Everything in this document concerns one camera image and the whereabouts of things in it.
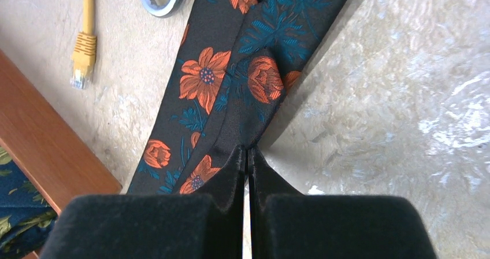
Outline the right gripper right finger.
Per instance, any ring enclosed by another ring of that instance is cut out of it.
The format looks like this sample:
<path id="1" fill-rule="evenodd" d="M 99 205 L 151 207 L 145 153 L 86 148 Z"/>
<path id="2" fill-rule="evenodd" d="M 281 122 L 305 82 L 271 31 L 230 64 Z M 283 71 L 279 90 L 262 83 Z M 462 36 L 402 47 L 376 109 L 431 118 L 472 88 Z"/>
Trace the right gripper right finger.
<path id="1" fill-rule="evenodd" d="M 254 258 L 435 258 L 415 207 L 388 195 L 305 195 L 248 152 Z"/>

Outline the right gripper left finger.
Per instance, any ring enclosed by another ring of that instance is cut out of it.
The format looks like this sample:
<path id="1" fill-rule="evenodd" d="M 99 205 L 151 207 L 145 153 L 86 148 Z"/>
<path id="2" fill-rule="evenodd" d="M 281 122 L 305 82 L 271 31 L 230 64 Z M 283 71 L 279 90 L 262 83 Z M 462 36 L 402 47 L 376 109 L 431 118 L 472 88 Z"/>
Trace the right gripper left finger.
<path id="1" fill-rule="evenodd" d="M 42 258 L 241 258 L 246 151 L 192 194 L 83 195 L 59 216 Z"/>

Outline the dark orange floral tie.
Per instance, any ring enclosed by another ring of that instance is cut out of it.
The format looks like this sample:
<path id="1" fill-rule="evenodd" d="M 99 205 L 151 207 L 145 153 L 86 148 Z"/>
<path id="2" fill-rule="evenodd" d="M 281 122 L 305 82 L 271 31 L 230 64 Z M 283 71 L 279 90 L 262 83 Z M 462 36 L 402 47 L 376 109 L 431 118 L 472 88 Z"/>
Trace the dark orange floral tie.
<path id="1" fill-rule="evenodd" d="M 194 0 L 130 194 L 189 194 L 256 144 L 347 0 Z"/>

